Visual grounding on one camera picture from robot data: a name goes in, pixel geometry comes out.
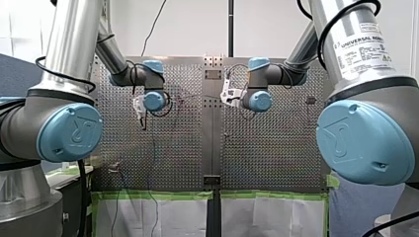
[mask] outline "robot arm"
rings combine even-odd
[[[305,83],[307,71],[315,59],[317,35],[310,23],[305,29],[290,57],[280,64],[273,64],[267,57],[249,60],[248,84],[245,89],[229,89],[229,78],[225,79],[221,99],[233,107],[262,113],[272,106],[269,85],[299,86]]]
[[[375,17],[379,2],[309,2],[312,24],[290,58],[280,65],[268,58],[252,58],[247,90],[241,92],[244,96],[240,103],[230,105],[267,111],[272,105],[268,86],[303,84],[317,53],[334,88],[316,130],[326,163],[359,184],[418,182],[418,85],[414,78],[398,73],[391,63]]]
[[[111,72],[112,84],[144,86],[146,110],[166,105],[161,62],[128,65],[100,23],[102,7],[103,0],[57,2],[41,82],[29,89],[19,107],[12,107],[15,99],[3,99],[6,104],[0,107],[0,164],[76,161],[95,149],[103,128],[88,95],[95,49]]]

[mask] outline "perforated metal panel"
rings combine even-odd
[[[132,87],[112,86],[101,65],[98,108],[104,135],[96,189],[202,189],[202,75],[200,64],[165,62],[165,91],[171,96],[172,112],[164,118],[148,115],[147,130],[142,130],[132,108]],[[137,88],[135,96],[142,93]],[[109,171],[117,162],[124,179]]]
[[[157,59],[164,64],[165,90],[174,107],[165,118],[148,116],[146,131],[132,108],[132,88],[111,86],[105,67],[96,66],[97,104],[105,123],[96,190],[199,191],[204,175],[220,175],[222,189],[319,193],[325,188],[329,170],[317,149],[315,128],[327,75],[318,65],[303,86],[271,86],[273,107],[246,120],[237,108],[220,105],[222,80],[205,78],[207,61]],[[224,58],[215,69],[224,72],[247,60]],[[233,87],[242,88],[245,68],[237,68],[232,81]],[[135,95],[141,93],[137,88]],[[250,112],[242,113],[251,118]],[[109,170],[117,162],[124,179]]]
[[[325,167],[315,139],[323,108],[326,73],[313,67],[303,86],[270,86],[270,110],[256,115],[224,107],[221,134],[221,186],[235,190],[320,192]],[[246,69],[238,67],[233,86],[242,88]]]

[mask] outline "white fabric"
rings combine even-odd
[[[323,237],[323,200],[222,199],[222,236]]]
[[[158,222],[152,237],[205,237],[207,200],[158,200]],[[100,200],[96,236],[111,237],[116,213],[115,199]],[[155,202],[148,199],[120,199],[114,237],[151,236],[156,221]]]
[[[419,191],[406,185],[391,214],[391,219],[418,211],[418,203]],[[391,226],[390,232],[391,237],[419,237],[419,218],[414,218]]]

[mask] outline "metal bracket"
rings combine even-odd
[[[221,80],[222,72],[221,70],[206,70],[206,80]]]
[[[204,185],[206,186],[219,186],[221,184],[221,177],[219,175],[205,175]]]
[[[307,96],[307,100],[305,100],[305,103],[308,105],[315,105],[316,102],[317,99],[315,99],[313,96]]]

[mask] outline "green tape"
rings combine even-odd
[[[96,237],[96,220],[98,217],[98,204],[99,200],[97,198],[94,198],[94,195],[92,194],[92,236]]]
[[[212,192],[156,192],[156,191],[106,191],[92,193],[93,199],[157,199],[157,200],[200,200],[212,199]]]
[[[326,176],[327,187],[339,189],[340,181],[338,178],[334,177],[333,175]]]
[[[329,232],[329,194],[326,194],[324,200],[324,221],[323,221],[323,236],[327,237]]]
[[[300,199],[300,200],[325,200],[327,194],[299,194],[292,192],[278,191],[221,191],[223,199],[241,199],[241,198],[282,198],[282,199]]]
[[[299,194],[278,191],[221,191],[223,199],[281,198],[298,200],[324,201],[323,234],[327,237],[329,230],[329,194]]]

